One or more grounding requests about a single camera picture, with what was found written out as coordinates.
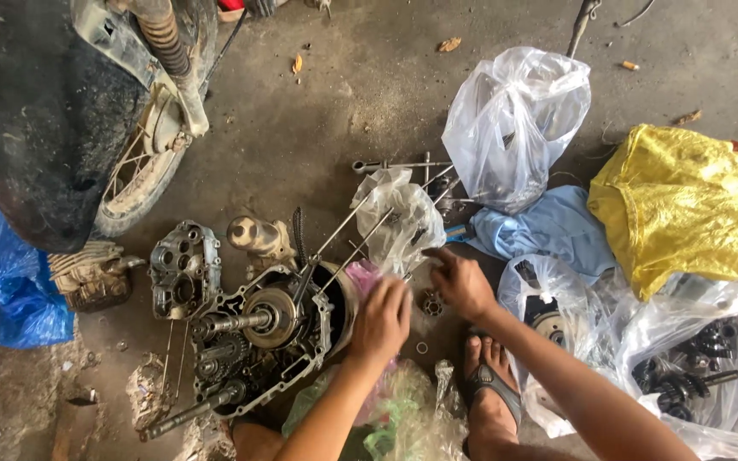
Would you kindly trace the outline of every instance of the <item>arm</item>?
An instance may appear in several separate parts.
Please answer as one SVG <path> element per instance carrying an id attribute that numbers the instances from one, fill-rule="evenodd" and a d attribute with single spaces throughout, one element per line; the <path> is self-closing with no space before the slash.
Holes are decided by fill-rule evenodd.
<path id="1" fill-rule="evenodd" d="M 601 459 L 697 459 L 676 434 L 615 385 L 500 307 L 477 262 L 446 248 L 430 256 L 436 289 L 467 320 L 484 328 L 548 391 Z"/>
<path id="2" fill-rule="evenodd" d="M 335 461 L 363 401 L 409 334 L 412 291 L 378 282 L 355 318 L 352 344 L 332 383 L 275 456 L 275 461 Z"/>

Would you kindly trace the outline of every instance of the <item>light blue cloth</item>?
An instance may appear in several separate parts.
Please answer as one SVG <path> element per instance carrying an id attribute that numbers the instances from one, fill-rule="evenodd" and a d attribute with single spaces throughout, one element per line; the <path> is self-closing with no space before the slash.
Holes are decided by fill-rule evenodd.
<path id="1" fill-rule="evenodd" d="M 501 259 L 524 254 L 559 257 L 590 285 L 617 266 L 605 229 L 586 207 L 588 192 L 574 185 L 547 190 L 526 210 L 507 216 L 483 208 L 471 218 L 469 245 Z"/>

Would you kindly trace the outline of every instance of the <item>blue plastic bag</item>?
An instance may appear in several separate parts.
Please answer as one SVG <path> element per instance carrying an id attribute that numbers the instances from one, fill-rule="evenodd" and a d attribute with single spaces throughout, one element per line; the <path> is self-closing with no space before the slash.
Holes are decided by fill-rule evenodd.
<path id="1" fill-rule="evenodd" d="M 47 254 L 26 244 L 0 211 L 0 345 L 29 349 L 73 339 L 73 318 L 50 281 Z"/>

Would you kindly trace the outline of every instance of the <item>yellow plastic bag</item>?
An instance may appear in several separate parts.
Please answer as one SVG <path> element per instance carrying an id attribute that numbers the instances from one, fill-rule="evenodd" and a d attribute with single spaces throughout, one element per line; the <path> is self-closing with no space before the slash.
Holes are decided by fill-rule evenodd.
<path id="1" fill-rule="evenodd" d="M 672 272 L 738 280 L 738 142 L 639 125 L 591 181 L 588 208 L 638 298 Z"/>

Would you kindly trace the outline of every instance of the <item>hand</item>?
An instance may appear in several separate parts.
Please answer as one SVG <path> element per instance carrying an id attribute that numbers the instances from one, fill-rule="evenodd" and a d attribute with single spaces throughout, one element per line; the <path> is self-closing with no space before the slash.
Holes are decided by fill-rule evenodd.
<path id="1" fill-rule="evenodd" d="M 412 290 L 406 282 L 384 277 L 358 311 L 348 358 L 380 374 L 409 337 Z"/>
<path id="2" fill-rule="evenodd" d="M 431 283 L 461 317 L 474 322 L 486 309 L 497 305 L 495 293 L 477 261 L 459 257 L 446 247 L 426 249 L 423 254 L 443 263 L 432 267 Z"/>

